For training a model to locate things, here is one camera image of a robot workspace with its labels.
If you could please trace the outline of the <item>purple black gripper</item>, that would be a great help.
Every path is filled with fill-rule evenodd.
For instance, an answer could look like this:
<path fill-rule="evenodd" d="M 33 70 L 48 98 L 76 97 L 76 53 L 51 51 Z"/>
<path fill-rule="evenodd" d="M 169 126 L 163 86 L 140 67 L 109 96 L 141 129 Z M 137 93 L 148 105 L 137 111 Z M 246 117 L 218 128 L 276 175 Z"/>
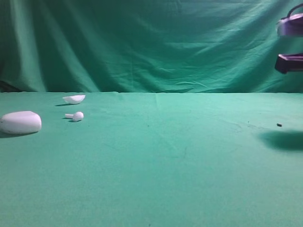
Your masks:
<path fill-rule="evenodd" d="M 302 36 L 303 14 L 295 14 L 280 19 L 277 23 L 279 36 Z M 275 63 L 275 70 L 282 74 L 288 72 L 300 72 L 303 70 L 303 54 L 279 54 Z"/>

